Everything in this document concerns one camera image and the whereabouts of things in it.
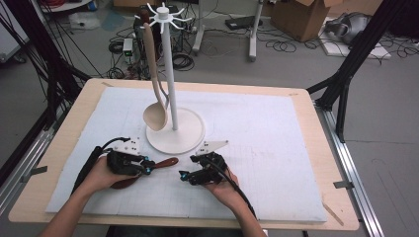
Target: wooden table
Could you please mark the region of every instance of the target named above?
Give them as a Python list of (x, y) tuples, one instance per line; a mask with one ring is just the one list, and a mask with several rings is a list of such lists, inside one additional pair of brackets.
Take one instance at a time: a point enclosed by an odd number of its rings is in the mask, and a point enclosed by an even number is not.
[[(12, 208), (9, 219), (15, 222), (49, 222), (53, 214), (44, 210), (55, 189), (66, 159), (75, 147), (81, 131), (96, 108), (107, 87), (147, 88), (148, 81), (91, 79), (84, 86), (61, 128), (42, 157), (38, 167), (47, 166), (46, 173), (31, 177)], [(176, 83), (178, 91), (240, 93), (285, 96), (293, 100), (307, 153), (318, 184), (323, 206), (327, 213), (324, 223), (290, 223), (260, 221), (267, 229), (356, 230), (358, 217), (346, 189), (336, 189), (342, 180), (328, 141), (308, 93), (303, 89), (268, 88), (252, 86)], [(124, 224), (191, 227), (238, 227), (236, 220), (192, 219), (169, 217), (138, 217), (84, 214), (79, 223)]]

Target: forearm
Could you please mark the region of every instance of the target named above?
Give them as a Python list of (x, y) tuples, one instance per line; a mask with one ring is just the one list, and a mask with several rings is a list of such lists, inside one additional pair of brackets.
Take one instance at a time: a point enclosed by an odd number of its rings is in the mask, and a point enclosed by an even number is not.
[(245, 201), (238, 201), (230, 207), (240, 224), (244, 237), (266, 237), (258, 220)]
[(84, 191), (82, 187), (77, 189), (40, 234), (40, 237), (70, 237), (91, 195), (90, 192)]

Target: black cable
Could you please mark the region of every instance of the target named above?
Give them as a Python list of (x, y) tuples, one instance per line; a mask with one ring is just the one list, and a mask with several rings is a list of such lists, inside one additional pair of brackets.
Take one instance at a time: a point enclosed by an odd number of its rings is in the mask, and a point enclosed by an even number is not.
[(107, 146), (109, 146), (109, 144), (111, 144), (111, 143), (112, 143), (112, 142), (114, 142), (114, 141), (118, 141), (118, 140), (121, 140), (121, 141), (123, 141), (123, 142), (126, 142), (126, 141), (129, 141), (129, 140), (130, 140), (130, 138), (129, 138), (129, 137), (117, 137), (117, 138), (114, 138), (114, 139), (112, 139), (112, 140), (108, 141), (107, 143), (105, 143), (105, 145), (103, 145), (103, 146), (102, 146), (102, 150), (105, 150), (105, 148), (106, 148)]
[(233, 188), (240, 194), (240, 196), (243, 198), (243, 200), (246, 201), (247, 206), (249, 207), (252, 214), (255, 216), (255, 218), (257, 218), (252, 204), (250, 203), (246, 194), (244, 194), (243, 191), (241, 191), (241, 189), (238, 187), (238, 185), (233, 180), (231, 180), (231, 178), (229, 176), (227, 176), (224, 173), (224, 171), (221, 168), (219, 168), (215, 163), (213, 163), (210, 159), (206, 159), (206, 162), (208, 162), (213, 168), (215, 168), (222, 175), (222, 177), (225, 178), (233, 186)]

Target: gray floor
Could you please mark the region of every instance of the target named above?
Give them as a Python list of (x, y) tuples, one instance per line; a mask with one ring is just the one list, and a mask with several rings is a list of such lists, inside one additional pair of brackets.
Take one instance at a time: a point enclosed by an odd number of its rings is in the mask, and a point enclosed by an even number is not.
[[(105, 8), (98, 17), (102, 27), (74, 32), (73, 39), (100, 72), (110, 67), (108, 39), (132, 25), (133, 17)], [(226, 30), (224, 18), (206, 20), (209, 27)], [(260, 29), (270, 30), (269, 20)], [(76, 67), (97, 74), (68, 39)], [(294, 42), (287, 53), (257, 42), (257, 60), (248, 59), (248, 38), (207, 32), (195, 67), (175, 72), (179, 82), (308, 88), (333, 75), (344, 58), (326, 56), (321, 47), (308, 49)], [(382, 65), (369, 59), (356, 74), (350, 89), (345, 138), (385, 236), (410, 237), (419, 233), (419, 55), (400, 58), (392, 53)], [(10, 156), (46, 107), (42, 88), (30, 63), (8, 62), (0, 67), (0, 165)], [(312, 99), (321, 94), (315, 93)], [(0, 236), (35, 236), (42, 224), (11, 223), (9, 208), (0, 218)], [(83, 225), (75, 236), (105, 236), (107, 226)], [(310, 236), (367, 236), (356, 232), (309, 231)], [(301, 236), (299, 231), (271, 230), (270, 236)]]

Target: person's left hand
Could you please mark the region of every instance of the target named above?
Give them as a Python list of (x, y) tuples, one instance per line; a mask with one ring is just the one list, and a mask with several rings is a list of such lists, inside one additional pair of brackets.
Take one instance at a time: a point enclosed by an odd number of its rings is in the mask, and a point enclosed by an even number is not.
[(79, 189), (92, 194), (94, 192), (109, 188), (112, 184), (118, 181), (132, 179), (136, 176), (117, 175), (112, 173), (107, 165), (106, 156), (98, 159), (93, 169), (89, 172), (86, 179), (80, 185)]

